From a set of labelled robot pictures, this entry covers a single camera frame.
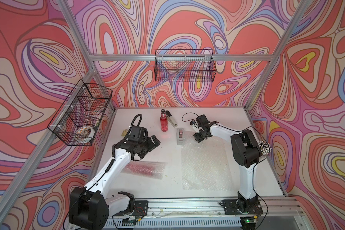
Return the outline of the pink bottle with label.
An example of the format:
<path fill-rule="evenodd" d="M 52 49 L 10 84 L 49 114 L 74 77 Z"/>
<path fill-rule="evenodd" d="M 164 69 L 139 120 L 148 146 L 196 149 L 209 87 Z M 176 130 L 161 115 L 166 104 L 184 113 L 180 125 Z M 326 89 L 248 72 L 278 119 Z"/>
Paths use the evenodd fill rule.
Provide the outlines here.
<path fill-rule="evenodd" d="M 152 163 L 129 163 L 123 172 L 145 177 L 159 177 L 162 174 L 161 167 Z"/>

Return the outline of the clear bubble wrap sheet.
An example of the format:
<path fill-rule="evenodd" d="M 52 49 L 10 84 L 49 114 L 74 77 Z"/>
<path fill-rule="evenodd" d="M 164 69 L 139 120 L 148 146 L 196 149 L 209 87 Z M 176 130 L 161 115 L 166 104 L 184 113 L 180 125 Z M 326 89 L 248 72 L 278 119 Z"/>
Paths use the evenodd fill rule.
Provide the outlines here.
<path fill-rule="evenodd" d="M 132 161 L 128 163 L 121 172 L 162 180 L 166 165 L 167 164 L 164 162 Z"/>

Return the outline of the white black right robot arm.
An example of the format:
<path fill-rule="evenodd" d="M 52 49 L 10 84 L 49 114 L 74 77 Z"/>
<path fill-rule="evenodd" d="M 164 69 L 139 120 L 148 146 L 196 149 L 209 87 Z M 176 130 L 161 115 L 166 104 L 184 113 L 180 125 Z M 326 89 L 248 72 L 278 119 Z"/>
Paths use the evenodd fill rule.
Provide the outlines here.
<path fill-rule="evenodd" d="M 240 188 L 236 207 L 242 214 L 247 214 L 259 201 L 255 192 L 254 176 L 256 165 L 260 162 L 262 151 L 249 129 L 234 130 L 217 121 L 210 122 L 205 115 L 198 116 L 189 122 L 195 130 L 194 139 L 198 143 L 210 137 L 218 137 L 231 143 L 232 154 L 240 170 Z"/>

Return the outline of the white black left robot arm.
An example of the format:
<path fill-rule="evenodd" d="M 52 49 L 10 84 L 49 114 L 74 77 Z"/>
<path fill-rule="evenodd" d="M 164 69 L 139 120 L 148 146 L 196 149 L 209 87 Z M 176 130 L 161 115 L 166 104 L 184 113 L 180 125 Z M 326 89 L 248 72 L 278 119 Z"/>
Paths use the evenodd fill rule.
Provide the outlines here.
<path fill-rule="evenodd" d="M 160 146 L 155 135 L 145 140 L 122 139 L 111 148 L 112 157 L 99 173 L 83 188 L 75 188 L 70 194 L 69 223 L 87 230 L 101 230 L 108 218 L 116 214 L 132 214 L 135 211 L 135 196 L 120 191 L 107 198 L 110 189 L 121 171 L 138 155 L 143 159 Z"/>

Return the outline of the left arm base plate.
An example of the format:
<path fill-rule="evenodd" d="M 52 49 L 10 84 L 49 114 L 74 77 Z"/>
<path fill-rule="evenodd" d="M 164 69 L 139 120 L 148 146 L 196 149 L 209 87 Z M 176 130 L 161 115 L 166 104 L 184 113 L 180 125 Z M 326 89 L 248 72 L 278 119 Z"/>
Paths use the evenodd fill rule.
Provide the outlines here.
<path fill-rule="evenodd" d="M 137 216 L 143 217 L 148 214 L 149 202 L 147 200 L 137 200 L 134 203 L 134 208 L 131 211 L 121 211 L 115 214 L 113 217 L 130 217 Z"/>

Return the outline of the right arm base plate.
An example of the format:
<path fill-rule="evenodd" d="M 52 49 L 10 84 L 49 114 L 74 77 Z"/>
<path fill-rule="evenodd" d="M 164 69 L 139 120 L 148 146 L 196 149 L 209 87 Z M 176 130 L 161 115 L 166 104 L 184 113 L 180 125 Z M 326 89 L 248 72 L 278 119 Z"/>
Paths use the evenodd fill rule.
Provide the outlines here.
<path fill-rule="evenodd" d="M 237 199 L 224 199 L 218 204 L 224 209 L 225 215 L 261 216 L 263 214 L 263 209 L 259 201 L 256 201 L 249 207 L 244 206 Z"/>

